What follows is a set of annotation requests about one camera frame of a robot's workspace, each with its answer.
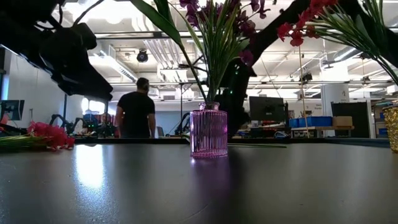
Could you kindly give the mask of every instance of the table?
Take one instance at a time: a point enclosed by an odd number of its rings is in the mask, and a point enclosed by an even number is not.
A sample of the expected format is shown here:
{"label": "table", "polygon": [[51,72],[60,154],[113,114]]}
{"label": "table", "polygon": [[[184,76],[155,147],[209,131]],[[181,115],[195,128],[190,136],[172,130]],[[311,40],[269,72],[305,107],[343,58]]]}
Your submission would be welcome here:
{"label": "table", "polygon": [[[322,138],[323,137],[323,131],[327,130],[334,130],[334,131],[341,131],[341,130],[347,130],[348,131],[348,137],[351,137],[351,130],[354,129],[354,126],[347,126],[347,127],[334,127],[334,126],[329,126],[329,127],[308,127],[309,131],[314,131],[315,132],[315,138]],[[307,128],[292,128],[292,138],[295,137],[294,131],[306,131]]]}
{"label": "table", "polygon": [[0,154],[0,223],[398,223],[387,148],[79,145]]}

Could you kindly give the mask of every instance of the ribbed glass vase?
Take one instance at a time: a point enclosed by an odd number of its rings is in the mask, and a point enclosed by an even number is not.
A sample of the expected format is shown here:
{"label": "ribbed glass vase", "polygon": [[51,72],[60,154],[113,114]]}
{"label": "ribbed glass vase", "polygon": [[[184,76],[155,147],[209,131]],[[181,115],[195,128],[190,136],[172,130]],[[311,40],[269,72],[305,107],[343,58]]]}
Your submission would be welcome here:
{"label": "ribbed glass vase", "polygon": [[218,110],[219,103],[201,103],[190,113],[191,156],[212,158],[228,154],[227,114]]}

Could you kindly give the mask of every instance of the red flower stem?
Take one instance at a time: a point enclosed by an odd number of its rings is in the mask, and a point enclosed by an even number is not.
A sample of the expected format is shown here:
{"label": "red flower stem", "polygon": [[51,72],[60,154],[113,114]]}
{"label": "red flower stem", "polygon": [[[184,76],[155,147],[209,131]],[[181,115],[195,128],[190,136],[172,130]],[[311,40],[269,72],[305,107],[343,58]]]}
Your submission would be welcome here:
{"label": "red flower stem", "polygon": [[[301,55],[301,47],[298,47],[298,55]],[[305,120],[305,127],[307,129],[307,138],[310,138],[310,133],[308,132],[308,123],[307,123],[307,114],[305,113],[305,94],[304,94],[304,89],[303,89],[303,65],[300,58],[300,74],[301,74],[301,94],[302,94],[302,99],[303,99],[303,114],[304,114],[304,120]]]}

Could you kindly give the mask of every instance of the cardboard box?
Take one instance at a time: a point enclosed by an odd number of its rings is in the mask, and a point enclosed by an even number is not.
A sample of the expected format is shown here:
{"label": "cardboard box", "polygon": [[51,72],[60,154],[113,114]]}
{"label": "cardboard box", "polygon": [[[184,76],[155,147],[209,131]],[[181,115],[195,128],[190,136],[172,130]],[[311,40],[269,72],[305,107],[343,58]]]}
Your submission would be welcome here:
{"label": "cardboard box", "polygon": [[334,127],[347,127],[353,125],[353,117],[352,116],[336,116],[333,117],[333,126]]}

